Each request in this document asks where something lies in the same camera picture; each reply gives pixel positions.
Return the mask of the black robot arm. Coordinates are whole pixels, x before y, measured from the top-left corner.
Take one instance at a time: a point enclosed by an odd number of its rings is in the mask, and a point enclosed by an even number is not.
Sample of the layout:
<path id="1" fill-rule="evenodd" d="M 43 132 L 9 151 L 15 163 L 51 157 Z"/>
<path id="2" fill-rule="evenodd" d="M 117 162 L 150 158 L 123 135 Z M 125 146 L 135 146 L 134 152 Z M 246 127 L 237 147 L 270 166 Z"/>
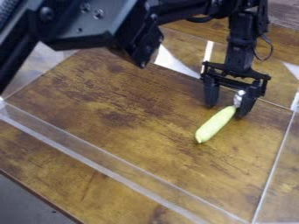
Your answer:
<path id="1" fill-rule="evenodd" d="M 117 47 L 146 67 L 165 35 L 161 25 L 229 19 L 225 63 L 204 63 L 205 101 L 214 107 L 221 87 L 242 90 L 237 117 L 266 95 L 272 76 L 253 69 L 258 39 L 269 31 L 269 0 L 3 0 L 0 2 L 0 94 L 34 48 L 55 51 Z"/>

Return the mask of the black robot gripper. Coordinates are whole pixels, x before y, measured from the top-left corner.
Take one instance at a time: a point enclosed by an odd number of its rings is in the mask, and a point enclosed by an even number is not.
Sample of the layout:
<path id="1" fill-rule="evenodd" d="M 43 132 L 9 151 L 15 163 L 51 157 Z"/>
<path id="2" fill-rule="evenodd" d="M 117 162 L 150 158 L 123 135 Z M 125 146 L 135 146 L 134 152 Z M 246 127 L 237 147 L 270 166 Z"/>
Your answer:
<path id="1" fill-rule="evenodd" d="M 258 97 L 266 95 L 268 82 L 272 76 L 260 73 L 253 68 L 237 72 L 226 68 L 225 64 L 205 61 L 201 80 L 205 83 L 205 101 L 209 108 L 218 103 L 221 86 L 240 89 L 236 95 L 238 107 L 237 118 L 244 118 L 257 103 Z"/>

